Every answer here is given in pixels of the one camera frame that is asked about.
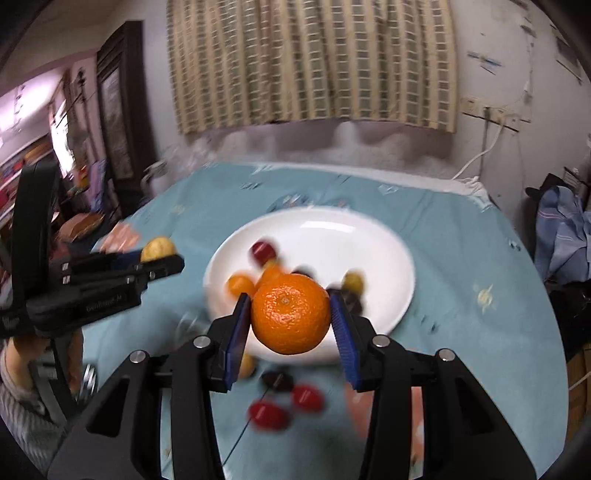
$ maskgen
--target window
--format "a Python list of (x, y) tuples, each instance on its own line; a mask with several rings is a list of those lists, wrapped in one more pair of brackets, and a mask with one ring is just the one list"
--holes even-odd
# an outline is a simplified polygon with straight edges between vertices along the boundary
[(74, 166), (74, 154), (68, 147), (68, 117), (65, 100), (57, 109), (54, 122), (51, 124), (51, 142), (60, 162), (61, 173), (65, 177)]

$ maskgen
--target mandarin orange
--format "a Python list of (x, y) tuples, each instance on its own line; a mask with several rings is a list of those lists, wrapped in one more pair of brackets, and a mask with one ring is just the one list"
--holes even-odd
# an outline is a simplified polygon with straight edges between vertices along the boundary
[(261, 277), (256, 282), (255, 290), (261, 288), (261, 285), (267, 283), (269, 280), (274, 280), (277, 277), (285, 275), (285, 271), (281, 268), (281, 265), (275, 261), (269, 261), (265, 264), (265, 268), (262, 271)]
[(252, 299), (252, 331), (276, 353), (295, 355), (316, 347), (330, 326), (326, 290), (299, 274), (263, 283)]

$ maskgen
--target table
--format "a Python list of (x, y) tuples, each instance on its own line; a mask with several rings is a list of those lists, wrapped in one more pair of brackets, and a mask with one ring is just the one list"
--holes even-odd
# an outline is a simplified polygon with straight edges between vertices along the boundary
[[(387, 175), (374, 172), (374, 178)], [(409, 350), (455, 350), (541, 475), (562, 451), (568, 412), (564, 353), (543, 284), (511, 224), (485, 196), (445, 193), (445, 186), (417, 188), (420, 184), (386, 184), (350, 172), (228, 164), (193, 173), (127, 220), (143, 243), (169, 236), (185, 257), (185, 270), (151, 284), (141, 307), (88, 326), (85, 361), (98, 366), (103, 383), (131, 351), (159, 355), (203, 332), (209, 324), (203, 273), (234, 230), (288, 194), (304, 194), (316, 205), (345, 200), (392, 228), (413, 255), (414, 298), (391, 336)], [(225, 466), (228, 478), (357, 478), (364, 445), (346, 414), (340, 369), (296, 368), (293, 374), (325, 393), (326, 412), (299, 415), (280, 434), (248, 427)], [(228, 395), (213, 395), (222, 460), (245, 425), (248, 406), (261, 394), (254, 378), (238, 382)], [(282, 396), (274, 400), (289, 402)], [(170, 477), (168, 415), (164, 406), (161, 462)]]

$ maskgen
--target wall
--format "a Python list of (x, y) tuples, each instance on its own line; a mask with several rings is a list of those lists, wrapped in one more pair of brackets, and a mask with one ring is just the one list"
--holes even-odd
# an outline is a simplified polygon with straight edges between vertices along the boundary
[[(530, 76), (527, 36), (519, 23), (523, 10), (508, 0), (453, 0), (459, 52), (460, 92), (505, 105), (531, 115), (519, 134), (505, 130), (487, 155), (483, 183), (518, 232), (525, 235), (528, 213), (525, 186), (538, 187), (547, 173), (563, 175), (563, 167), (583, 167), (589, 161), (587, 135), (591, 132), (591, 84), (582, 85), (556, 61), (556, 40), (550, 21), (536, 7), (532, 23), (537, 33), (532, 55), (530, 108), (522, 100)], [(498, 59), (505, 65), (492, 75), (468, 58), (468, 50)], [(451, 158), (457, 165), (482, 149), (484, 120), (461, 115)], [(489, 131), (489, 144), (497, 126)], [(466, 175), (478, 173), (478, 164)]]
[(72, 65), (70, 69), (70, 75), (73, 83), (77, 84), (78, 71), (84, 70), (85, 73), (85, 92), (86, 92), (86, 105), (88, 110), (88, 120), (90, 125), (86, 124), (84, 108), (80, 101), (76, 102), (76, 115), (80, 126), (89, 132), (94, 140), (96, 146), (96, 153), (98, 158), (94, 158), (93, 150), (90, 146), (90, 142), (87, 142), (87, 151), (89, 155), (89, 161), (94, 163), (96, 160), (105, 158), (105, 144), (103, 142), (102, 130), (100, 127), (100, 113), (99, 113), (99, 100), (96, 94), (96, 57), (77, 61)]
[(170, 145), (186, 145), (177, 131), (168, 69), (166, 2), (124, 0), (106, 22), (106, 40), (127, 20), (144, 20), (144, 69), (148, 110), (157, 153)]
[(0, 72), (0, 92), (53, 68), (87, 58), (103, 44), (104, 24), (72, 27), (51, 33), (44, 29), (27, 31)]
[[(530, 76), (527, 36), (519, 26), (524, 11), (509, 0), (450, 0), (456, 27), (460, 95), (482, 98), (491, 105), (511, 104), (514, 111), (531, 115), (521, 132), (505, 130), (496, 148), (486, 157), (482, 180), (518, 232), (526, 236), (525, 186), (539, 186), (547, 173), (562, 176), (563, 166), (579, 167), (589, 152), (591, 85), (582, 85), (556, 62), (556, 41), (549, 19), (532, 6), (537, 32), (531, 60), (532, 104), (525, 107), (522, 94)], [(165, 2), (125, 0), (108, 19), (107, 35), (125, 20), (144, 20), (144, 59), (148, 103), (159, 151), (169, 145), (188, 147), (192, 139), (176, 130), (168, 73)], [(496, 75), (468, 58), (477, 51), (500, 60)], [(459, 116), (457, 134), (404, 127), (397, 124), (340, 125), (338, 121), (249, 127), (242, 131), (208, 134), (210, 144), (223, 156), (250, 155), (269, 160), (343, 162), (449, 178), (482, 149), (484, 120)], [(489, 144), (497, 126), (489, 131)], [(478, 173), (478, 162), (466, 176)]]
[(10, 138), (6, 138), (6, 135), (4, 134), (4, 145), (0, 148), (0, 163), (7, 158), (12, 157), (28, 143), (49, 133), (49, 131), (49, 118), (47, 112), (43, 110), (34, 119), (27, 122), (19, 133), (14, 134)]

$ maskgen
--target human hand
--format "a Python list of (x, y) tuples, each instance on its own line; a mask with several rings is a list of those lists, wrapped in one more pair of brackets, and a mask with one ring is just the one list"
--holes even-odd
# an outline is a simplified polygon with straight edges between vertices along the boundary
[(100, 251), (106, 253), (128, 252), (141, 239), (138, 232), (126, 223), (117, 223), (100, 245)]
[[(411, 461), (412, 463), (422, 462), (425, 457), (424, 442), (424, 416), (423, 416), (423, 391), (420, 387), (412, 387), (412, 441), (411, 441)], [(349, 410), (349, 415), (355, 425), (355, 430), (360, 437), (366, 439), (369, 432), (369, 422), (371, 420), (371, 411), (374, 405), (374, 393), (357, 393), (347, 383), (345, 384), (345, 403)]]
[[(49, 344), (48, 339), (39, 338), (32, 333), (10, 339), (6, 351), (6, 366), (8, 375), (17, 387), (29, 391), (33, 389), (29, 363), (43, 355)], [(82, 382), (83, 345), (84, 336), (82, 330), (78, 329), (72, 334), (68, 348), (67, 379), (72, 393), (80, 390)]]

